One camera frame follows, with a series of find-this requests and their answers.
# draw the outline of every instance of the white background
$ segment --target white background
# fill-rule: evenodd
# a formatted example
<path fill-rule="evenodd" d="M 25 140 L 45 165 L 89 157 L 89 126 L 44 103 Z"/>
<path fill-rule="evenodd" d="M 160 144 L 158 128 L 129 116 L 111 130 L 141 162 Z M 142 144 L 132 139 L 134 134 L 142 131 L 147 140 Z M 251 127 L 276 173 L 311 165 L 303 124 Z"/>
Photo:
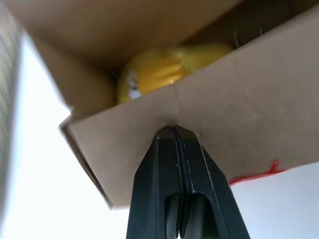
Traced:
<path fill-rule="evenodd" d="M 23 40 L 3 239 L 124 239 L 58 129 L 69 110 L 30 39 Z M 232 187 L 252 239 L 319 238 L 319 164 Z"/>

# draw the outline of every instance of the yellow object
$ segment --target yellow object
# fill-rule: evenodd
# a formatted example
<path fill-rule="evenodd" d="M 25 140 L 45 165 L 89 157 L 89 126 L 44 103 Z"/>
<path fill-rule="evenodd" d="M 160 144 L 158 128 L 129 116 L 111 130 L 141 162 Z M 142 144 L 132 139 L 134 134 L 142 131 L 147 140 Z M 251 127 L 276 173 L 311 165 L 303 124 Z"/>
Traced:
<path fill-rule="evenodd" d="M 175 83 L 209 65 L 233 49 L 225 44 L 150 50 L 136 56 L 124 69 L 118 103 Z"/>

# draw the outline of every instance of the red marking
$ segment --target red marking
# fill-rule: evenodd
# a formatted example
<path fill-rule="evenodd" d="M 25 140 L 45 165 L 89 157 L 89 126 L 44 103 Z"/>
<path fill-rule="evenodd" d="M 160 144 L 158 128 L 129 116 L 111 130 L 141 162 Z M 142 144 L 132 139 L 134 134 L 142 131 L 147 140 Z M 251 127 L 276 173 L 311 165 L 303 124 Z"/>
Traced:
<path fill-rule="evenodd" d="M 278 169 L 278 165 L 280 164 L 280 160 L 279 159 L 275 159 L 273 161 L 273 164 L 271 165 L 271 168 L 270 170 L 266 171 L 265 173 L 263 174 L 258 174 L 258 175 L 254 175 L 254 176 L 242 176 L 242 177 L 238 177 L 238 178 L 235 178 L 233 179 L 232 181 L 230 181 L 230 185 L 233 186 L 237 183 L 240 183 L 240 182 L 245 182 L 245 181 L 250 181 L 250 180 L 254 180 L 254 179 L 257 179 L 257 178 L 263 178 L 263 177 L 268 177 L 270 175 L 274 175 L 274 174 L 277 174 L 277 173 L 281 173 L 281 172 L 284 172 L 285 170 L 282 170 L 282 169 Z"/>

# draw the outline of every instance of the open cardboard box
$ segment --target open cardboard box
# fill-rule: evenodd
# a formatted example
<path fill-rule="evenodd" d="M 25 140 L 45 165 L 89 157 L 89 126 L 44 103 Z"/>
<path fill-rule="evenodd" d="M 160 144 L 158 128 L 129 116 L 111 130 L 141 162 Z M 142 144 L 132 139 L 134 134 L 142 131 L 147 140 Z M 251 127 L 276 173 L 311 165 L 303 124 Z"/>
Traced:
<path fill-rule="evenodd" d="M 130 204 L 135 171 L 168 124 L 193 131 L 229 180 L 265 172 L 274 159 L 282 169 L 318 161 L 319 8 L 295 17 L 315 2 L 269 0 L 230 11 L 240 2 L 4 2 L 73 108 L 62 129 L 109 205 Z M 215 40 L 239 48 L 113 107 L 112 67 L 148 48 Z"/>

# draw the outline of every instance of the black clamp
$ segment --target black clamp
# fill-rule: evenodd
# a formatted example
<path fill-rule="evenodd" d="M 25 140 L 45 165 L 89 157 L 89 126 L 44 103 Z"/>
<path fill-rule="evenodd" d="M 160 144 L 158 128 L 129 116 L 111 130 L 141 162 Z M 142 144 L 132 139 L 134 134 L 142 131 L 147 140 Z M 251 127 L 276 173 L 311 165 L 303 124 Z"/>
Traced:
<path fill-rule="evenodd" d="M 229 184 L 190 131 L 159 130 L 134 179 L 127 239 L 249 239 Z"/>

